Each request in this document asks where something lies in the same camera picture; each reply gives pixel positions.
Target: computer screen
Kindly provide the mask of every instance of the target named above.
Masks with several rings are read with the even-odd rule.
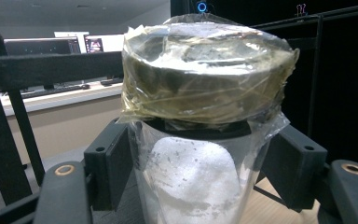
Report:
[[[5,39],[7,54],[73,54],[80,53],[77,37]]]
[[[87,53],[121,51],[124,35],[84,35]]]

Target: black metal frame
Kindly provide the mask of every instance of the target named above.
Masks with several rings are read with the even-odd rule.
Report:
[[[317,17],[309,16],[273,22],[255,26],[255,28],[267,30],[319,22],[321,24],[318,26],[319,32],[322,31],[322,21],[356,15],[358,15],[358,7],[352,7],[322,13]],[[318,36],[311,39],[310,42],[318,50],[320,44]],[[72,162],[65,164],[75,167],[75,171],[69,175],[57,175],[56,171],[61,169],[59,166],[52,168],[44,176],[32,127],[19,90],[29,86],[51,83],[51,80],[68,82],[104,77],[111,73],[121,72],[121,54],[101,53],[41,57],[7,57],[6,55],[3,39],[0,36],[0,91],[9,93],[37,182],[40,185],[44,179],[45,183],[40,196],[32,195],[0,102],[0,190],[5,203],[10,204],[0,211],[0,220],[21,217],[11,220],[17,220],[18,223],[32,221],[43,223],[44,219],[39,219],[38,216],[47,213],[56,216],[55,214],[60,213],[54,209],[57,208],[54,206],[50,207],[50,210],[47,209],[45,203],[57,202],[54,200],[59,200],[62,194],[71,196],[67,200],[70,203],[67,206],[80,209],[73,211],[84,211],[86,214],[84,217],[79,217],[83,221],[79,220],[77,223],[90,223],[90,216],[87,215],[90,212],[89,205],[100,210],[117,209],[120,197],[123,195],[123,186],[125,186],[131,170],[131,157],[128,155],[129,151],[126,146],[128,141],[123,138],[126,136],[122,130],[123,127],[118,128],[118,138],[111,139],[110,134],[98,137],[86,150],[86,173],[83,173],[81,164]],[[65,73],[65,76],[61,76],[61,73],[56,73],[56,71]],[[106,129],[110,128],[115,130],[117,125],[111,123]],[[310,208],[310,202],[316,198],[321,202],[320,220],[324,220],[326,217],[342,218],[344,223],[347,220],[348,223],[358,223],[358,164],[351,161],[335,161],[328,167],[324,164],[325,153],[322,147],[289,127],[272,140],[262,171],[280,193],[287,207],[296,210],[307,209]],[[57,186],[66,187],[50,191]],[[69,212],[62,214],[63,217],[67,215],[71,214]]]

